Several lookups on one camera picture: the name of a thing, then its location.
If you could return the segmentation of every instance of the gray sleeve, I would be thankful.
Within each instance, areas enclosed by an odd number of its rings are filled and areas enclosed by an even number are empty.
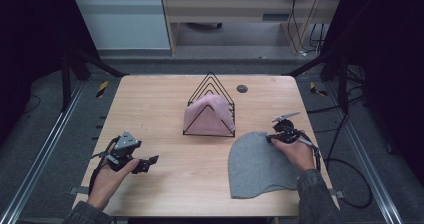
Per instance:
[[[111,223],[112,218],[104,212],[80,201],[62,222],[63,224]]]
[[[307,170],[297,181],[299,223],[343,223],[324,179],[315,169]]]

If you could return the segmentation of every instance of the triangular metal rack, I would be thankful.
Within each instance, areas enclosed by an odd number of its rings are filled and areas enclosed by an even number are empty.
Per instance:
[[[218,78],[215,76],[213,72],[209,72],[203,81],[199,84],[197,89],[194,91],[193,95],[190,97],[190,99],[187,102],[187,107],[193,104],[197,99],[200,97],[207,95],[207,94],[213,94],[213,95],[221,95],[224,96],[225,99],[228,101],[228,108],[230,110],[231,116],[233,118],[233,123],[236,123],[235,120],[235,104],[233,99],[231,98],[230,94],[228,94],[227,90],[224,88],[222,83],[218,80]],[[210,105],[206,105],[202,111],[194,118],[194,120],[190,123],[190,125],[187,127],[186,130],[183,130],[183,135],[195,135],[195,136],[222,136],[222,137],[235,137],[236,132],[231,131],[231,129],[225,124],[224,121],[221,120],[222,124],[225,125],[225,127],[228,129],[229,134],[228,135],[202,135],[202,134],[189,134],[187,133],[188,129],[196,122],[199,116],[203,113],[203,111],[206,110],[206,108],[210,108],[212,111],[213,108]]]

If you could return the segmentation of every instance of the wall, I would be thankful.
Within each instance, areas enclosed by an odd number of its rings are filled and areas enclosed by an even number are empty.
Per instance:
[[[161,0],[76,0],[98,50],[169,50]]]

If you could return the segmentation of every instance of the pink cloth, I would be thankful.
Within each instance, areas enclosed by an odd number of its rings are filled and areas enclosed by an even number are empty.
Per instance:
[[[207,94],[194,101],[185,110],[184,130],[186,134],[193,135],[231,135],[235,124],[227,99]]]

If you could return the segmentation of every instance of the hand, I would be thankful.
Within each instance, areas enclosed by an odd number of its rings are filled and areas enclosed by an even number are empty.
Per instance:
[[[290,162],[302,173],[309,169],[315,169],[313,152],[310,147],[299,140],[291,144],[281,142],[277,139],[271,139],[272,143],[280,149]]]
[[[103,211],[109,203],[109,199],[115,194],[125,177],[137,167],[138,162],[139,159],[134,158],[117,172],[112,170],[109,165],[103,166],[94,181],[87,204]]]

